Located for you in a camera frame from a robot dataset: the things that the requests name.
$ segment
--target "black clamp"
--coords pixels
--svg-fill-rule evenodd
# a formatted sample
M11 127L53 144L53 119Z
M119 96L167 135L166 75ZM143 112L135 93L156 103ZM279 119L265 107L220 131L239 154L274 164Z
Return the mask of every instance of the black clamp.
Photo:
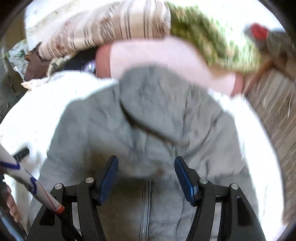
M65 207L55 215L45 206L39 211L27 241L106 241L96 206L108 198L118 172L118 159L111 156L105 168L79 185L57 184L50 192ZM175 172L185 198L196 213L186 241L209 241L215 203L221 202L221 219L217 241L265 241L260 223L240 187L212 184L188 168L182 157L175 159ZM73 225L72 203L78 203L81 235Z

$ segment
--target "gray fabric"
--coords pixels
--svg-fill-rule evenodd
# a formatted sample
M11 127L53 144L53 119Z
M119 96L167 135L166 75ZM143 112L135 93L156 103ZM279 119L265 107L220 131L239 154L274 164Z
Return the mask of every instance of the gray fabric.
M176 156L214 184L238 183L256 208L233 118L167 69L132 69L118 85L71 103L39 180L48 190L59 182L78 184L111 155L119 159L119 180L98 208L108 241L186 239L195 208L174 172ZM30 223L38 210L33 201ZM213 238L217 232L214 226Z

